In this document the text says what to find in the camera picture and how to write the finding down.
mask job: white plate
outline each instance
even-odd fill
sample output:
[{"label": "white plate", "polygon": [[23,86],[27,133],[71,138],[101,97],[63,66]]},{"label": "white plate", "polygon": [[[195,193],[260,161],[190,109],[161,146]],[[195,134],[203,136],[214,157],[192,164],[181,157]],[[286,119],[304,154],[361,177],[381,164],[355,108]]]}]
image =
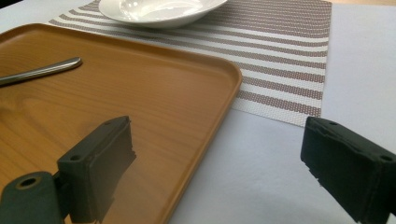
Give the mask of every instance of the white plate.
[{"label": "white plate", "polygon": [[202,18],[227,0],[102,0],[99,11],[116,21],[176,28]]}]

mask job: wood grain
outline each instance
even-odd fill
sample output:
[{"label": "wood grain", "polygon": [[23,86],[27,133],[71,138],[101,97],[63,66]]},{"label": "wood grain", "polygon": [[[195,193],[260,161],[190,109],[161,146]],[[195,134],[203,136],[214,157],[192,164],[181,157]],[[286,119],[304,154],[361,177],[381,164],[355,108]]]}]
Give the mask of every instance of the wood grain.
[{"label": "wood grain", "polygon": [[56,161],[108,119],[132,120],[137,158],[104,223],[164,223],[241,83],[228,61],[46,25],[0,36],[0,76],[83,65],[0,89],[0,189]]}]

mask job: table surface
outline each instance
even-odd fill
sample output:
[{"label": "table surface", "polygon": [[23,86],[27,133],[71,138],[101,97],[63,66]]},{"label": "table surface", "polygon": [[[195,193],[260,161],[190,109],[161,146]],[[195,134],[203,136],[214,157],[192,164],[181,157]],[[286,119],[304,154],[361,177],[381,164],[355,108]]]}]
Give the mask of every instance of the table surface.
[{"label": "table surface", "polygon": [[[0,32],[90,1],[24,0],[0,9]],[[393,153],[395,21],[392,6],[332,6],[322,102],[323,118]],[[300,161],[303,134],[301,127],[231,110],[170,223],[354,223]]]}]

